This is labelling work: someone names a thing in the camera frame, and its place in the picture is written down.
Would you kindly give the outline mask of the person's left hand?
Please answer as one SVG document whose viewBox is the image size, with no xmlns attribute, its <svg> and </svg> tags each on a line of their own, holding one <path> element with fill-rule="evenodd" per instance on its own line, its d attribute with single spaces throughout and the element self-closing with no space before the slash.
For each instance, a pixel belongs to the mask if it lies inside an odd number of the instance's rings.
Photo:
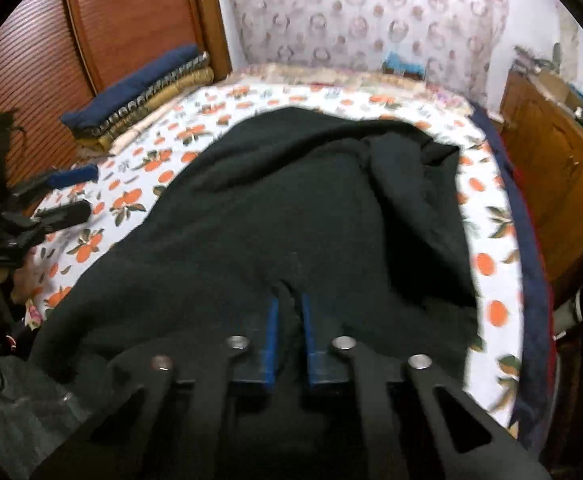
<svg viewBox="0 0 583 480">
<path fill-rule="evenodd" d="M 12 278 L 14 286 L 10 292 L 10 299 L 15 304 L 24 304 L 32 297 L 35 288 L 33 254 L 29 252 L 24 258 L 22 266 L 17 270 L 0 268 L 0 284 Z"/>
</svg>

